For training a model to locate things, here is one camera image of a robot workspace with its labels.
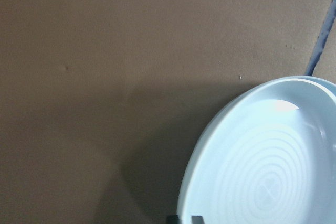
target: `brown cardboard surface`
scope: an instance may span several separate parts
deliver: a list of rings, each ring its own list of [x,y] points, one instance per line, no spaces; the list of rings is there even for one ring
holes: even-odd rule
[[[336,27],[333,25],[314,76],[336,83]]]
[[[2,223],[164,223],[215,113],[303,74],[329,0],[0,0]]]

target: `blue edge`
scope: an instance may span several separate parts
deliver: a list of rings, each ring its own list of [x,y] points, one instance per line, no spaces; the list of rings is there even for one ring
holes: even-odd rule
[[[306,76],[312,76],[317,62],[320,60],[320,56],[323,52],[325,43],[327,42],[332,24],[336,17],[336,0],[332,0],[328,9],[326,18],[321,27],[320,35],[317,38],[313,53],[306,69]]]

